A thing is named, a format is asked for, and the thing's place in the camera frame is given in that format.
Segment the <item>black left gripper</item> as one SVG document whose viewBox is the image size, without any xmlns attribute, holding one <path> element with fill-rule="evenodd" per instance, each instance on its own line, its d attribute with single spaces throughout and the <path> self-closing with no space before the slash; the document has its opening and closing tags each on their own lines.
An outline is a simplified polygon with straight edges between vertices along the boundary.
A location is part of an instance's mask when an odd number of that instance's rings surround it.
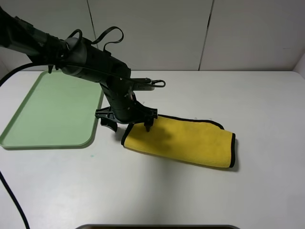
<svg viewBox="0 0 305 229">
<path fill-rule="evenodd" d="M 100 84 L 110 105 L 95 111 L 95 117 L 101 119 L 101 126 L 117 132 L 117 123 L 144 123 L 146 132 L 150 131 L 154 119 L 158 118 L 158 111 L 137 101 L 132 85 L 133 83 L 117 84 L 110 88 L 105 84 Z"/>
</svg>

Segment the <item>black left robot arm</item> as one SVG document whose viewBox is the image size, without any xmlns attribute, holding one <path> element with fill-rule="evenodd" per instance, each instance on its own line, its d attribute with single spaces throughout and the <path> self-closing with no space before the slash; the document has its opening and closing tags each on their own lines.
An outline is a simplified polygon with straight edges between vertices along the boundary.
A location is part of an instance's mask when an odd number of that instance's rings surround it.
<svg viewBox="0 0 305 229">
<path fill-rule="evenodd" d="M 137 101 L 135 91 L 152 91 L 166 85 L 163 80 L 132 78 L 131 70 L 112 54 L 95 47 L 97 41 L 83 37 L 76 29 L 67 39 L 59 39 L 36 29 L 33 25 L 7 12 L 0 12 L 1 47 L 23 53 L 30 63 L 7 73 L 5 83 L 15 73 L 35 66 L 47 66 L 48 71 L 61 70 L 64 74 L 98 83 L 109 106 L 96 110 L 95 117 L 102 126 L 116 131 L 118 124 L 144 124 L 150 130 L 157 110 Z"/>
</svg>

